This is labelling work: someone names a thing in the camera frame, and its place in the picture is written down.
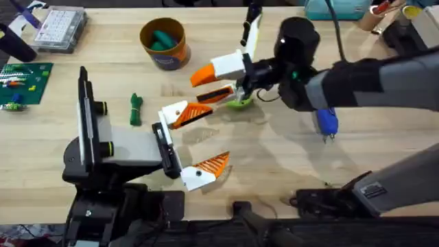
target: small green piece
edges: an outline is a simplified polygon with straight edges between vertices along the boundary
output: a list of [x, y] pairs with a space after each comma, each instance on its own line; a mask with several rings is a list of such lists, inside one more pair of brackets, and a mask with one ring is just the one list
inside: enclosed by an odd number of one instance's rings
[[166, 49], [172, 49], [177, 45], [176, 42], [172, 39], [172, 37], [163, 31], [160, 30], [153, 31], [152, 35], [154, 36], [154, 39], [160, 42], [163, 45], [163, 47]]
[[152, 46], [150, 47], [153, 51], [166, 51], [167, 49], [162, 45], [162, 43], [156, 41], [152, 43]]
[[226, 103], [227, 107], [233, 108], [235, 110], [243, 110], [247, 108], [247, 106], [251, 105], [253, 103], [252, 98], [245, 99], [241, 102], [238, 102], [237, 100], [232, 100]]
[[143, 104], [142, 97], [137, 97], [136, 93], [131, 95], [131, 117], [130, 124], [132, 126], [141, 126], [142, 121], [140, 119], [140, 107]]

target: yellow object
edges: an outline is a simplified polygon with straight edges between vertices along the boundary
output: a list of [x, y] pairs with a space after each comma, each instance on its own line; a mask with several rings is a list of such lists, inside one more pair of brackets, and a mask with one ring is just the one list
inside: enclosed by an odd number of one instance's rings
[[403, 8], [403, 14], [405, 16], [405, 18], [412, 20], [413, 18], [417, 17], [418, 14], [420, 14], [423, 11], [423, 9], [421, 9], [420, 7], [416, 7], [416, 6], [405, 6]]

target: wooden table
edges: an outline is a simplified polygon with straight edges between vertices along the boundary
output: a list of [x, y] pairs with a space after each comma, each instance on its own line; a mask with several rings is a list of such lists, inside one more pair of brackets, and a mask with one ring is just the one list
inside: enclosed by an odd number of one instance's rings
[[[273, 55], [281, 21], [302, 16], [303, 8], [264, 8], [256, 57]], [[191, 88], [189, 77], [211, 58], [239, 46], [244, 8], [90, 9], [86, 26], [72, 55], [40, 54], [35, 62], [54, 62], [40, 105], [18, 113], [0, 113], [0, 224], [64, 222], [75, 195], [61, 179], [62, 155], [77, 135], [75, 106], [80, 66], [88, 69], [95, 97], [107, 101], [112, 124], [129, 125], [130, 96], [143, 96], [143, 125], [151, 131], [157, 111], [180, 100], [216, 89], [218, 82]], [[183, 23], [192, 57], [184, 68], [157, 69], [139, 42], [148, 21], [171, 16]], [[314, 65], [330, 67], [339, 60], [332, 22], [314, 22], [321, 36]], [[341, 22], [346, 57], [386, 57], [381, 41], [354, 23]], [[29, 39], [29, 29], [23, 34]], [[276, 91], [264, 97], [274, 97]], [[172, 132], [180, 157], [190, 165], [230, 150], [230, 163], [220, 180], [186, 194], [185, 219], [229, 217], [234, 200], [250, 200], [267, 217], [297, 217], [284, 204], [300, 188], [343, 185], [366, 170], [377, 170], [423, 150], [439, 140], [439, 114], [397, 108], [338, 109], [340, 132], [324, 144], [311, 113], [297, 113], [281, 100], [256, 105], [242, 113], [224, 107], [210, 117]], [[152, 189], [185, 190], [181, 180], [163, 171], [135, 181]], [[388, 215], [437, 215], [437, 204], [395, 210]]]

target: green object in cup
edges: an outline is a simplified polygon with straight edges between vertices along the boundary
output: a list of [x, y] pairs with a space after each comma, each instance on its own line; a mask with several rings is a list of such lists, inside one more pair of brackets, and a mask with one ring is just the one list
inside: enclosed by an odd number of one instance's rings
[[152, 32], [152, 35], [154, 36], [154, 39], [160, 42], [160, 44], [166, 49], [172, 49], [177, 45], [177, 43], [172, 39], [172, 37], [165, 32], [162, 32], [160, 30], [155, 30]]
[[153, 50], [153, 51], [166, 51], [166, 50], [167, 50], [167, 49], [162, 45], [162, 43], [160, 43], [160, 42], [158, 42], [158, 41], [152, 43], [150, 49]]

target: green cloth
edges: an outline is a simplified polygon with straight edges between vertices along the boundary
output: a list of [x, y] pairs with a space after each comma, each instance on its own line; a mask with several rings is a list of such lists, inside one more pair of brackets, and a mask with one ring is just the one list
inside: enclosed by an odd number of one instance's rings
[[141, 126], [142, 121], [140, 119], [140, 107], [143, 104], [142, 97], [138, 97], [136, 93], [131, 95], [131, 117], [130, 124], [132, 126]]

